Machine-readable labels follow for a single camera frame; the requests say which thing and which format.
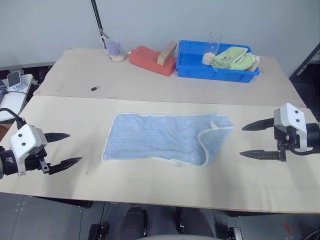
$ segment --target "light blue towel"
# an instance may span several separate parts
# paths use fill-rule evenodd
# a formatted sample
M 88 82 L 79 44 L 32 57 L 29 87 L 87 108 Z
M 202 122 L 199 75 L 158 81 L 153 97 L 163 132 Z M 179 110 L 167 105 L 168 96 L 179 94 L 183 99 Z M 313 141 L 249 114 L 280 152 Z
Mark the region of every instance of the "light blue towel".
M 115 116 L 102 159 L 158 157 L 174 163 L 209 164 L 232 130 L 229 118 L 208 115 Z

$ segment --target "beige tabletop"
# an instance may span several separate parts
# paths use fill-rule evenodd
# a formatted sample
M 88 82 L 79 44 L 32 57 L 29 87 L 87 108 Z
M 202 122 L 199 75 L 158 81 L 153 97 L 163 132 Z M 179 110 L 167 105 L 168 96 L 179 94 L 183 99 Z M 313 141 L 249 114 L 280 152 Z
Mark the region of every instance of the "beige tabletop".
M 172 103 L 235 104 L 305 108 L 274 57 L 262 56 L 260 75 L 250 83 L 170 77 L 123 62 L 102 49 L 67 49 L 35 95 L 109 98 Z
M 43 132 L 71 137 L 46 146 L 51 164 L 83 157 L 53 175 L 28 171 L 0 180 L 0 191 L 53 198 L 148 203 L 265 212 L 320 212 L 318 154 L 287 153 L 287 162 L 257 160 L 239 152 L 277 149 L 273 129 L 242 131 L 270 118 L 279 106 L 148 102 L 102 98 L 34 96 L 21 117 Z M 306 122 L 316 122 L 311 111 Z M 234 126 L 216 158 L 205 166 L 172 164 L 158 158 L 102 161 L 101 153 L 119 113 L 155 115 L 224 114 Z M 0 145 L 9 147 L 12 127 Z

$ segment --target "blue crate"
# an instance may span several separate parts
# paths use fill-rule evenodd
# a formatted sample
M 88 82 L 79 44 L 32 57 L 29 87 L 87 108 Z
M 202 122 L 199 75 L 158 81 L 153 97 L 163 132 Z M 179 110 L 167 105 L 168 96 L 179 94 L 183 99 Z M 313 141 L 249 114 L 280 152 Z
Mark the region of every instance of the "blue crate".
M 260 74 L 258 67 L 254 71 L 240 71 L 213 68 L 210 65 L 202 64 L 205 46 L 206 43 L 202 41 L 181 40 L 179 42 L 178 58 L 176 61 L 179 77 L 249 83 L 254 76 Z M 221 43 L 217 54 L 222 53 L 230 47 L 247 48 L 247 52 L 252 53 L 251 48 L 246 45 Z

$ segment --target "green cloth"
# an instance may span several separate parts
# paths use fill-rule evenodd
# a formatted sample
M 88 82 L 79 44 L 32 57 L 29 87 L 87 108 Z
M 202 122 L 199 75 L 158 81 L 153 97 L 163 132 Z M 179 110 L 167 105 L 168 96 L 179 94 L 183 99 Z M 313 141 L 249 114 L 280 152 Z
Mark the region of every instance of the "green cloth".
M 231 46 L 224 52 L 213 57 L 212 67 L 218 69 L 230 69 L 230 64 L 239 60 L 248 49 L 246 47 Z
M 245 53 L 238 61 L 230 64 L 230 69 L 244 71 L 250 68 L 252 64 L 254 64 L 255 60 L 256 59 L 252 53 Z

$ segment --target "red sponge block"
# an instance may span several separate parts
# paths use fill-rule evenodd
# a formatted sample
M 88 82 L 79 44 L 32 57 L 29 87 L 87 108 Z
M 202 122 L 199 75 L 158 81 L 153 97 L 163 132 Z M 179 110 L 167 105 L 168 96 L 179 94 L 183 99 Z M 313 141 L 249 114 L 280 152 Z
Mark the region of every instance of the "red sponge block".
M 176 69 L 177 58 L 175 56 L 171 56 L 168 61 L 161 66 L 157 63 L 159 54 L 159 51 L 152 50 L 145 46 L 138 46 L 130 51 L 129 61 L 141 68 L 148 69 L 165 76 L 170 76 Z

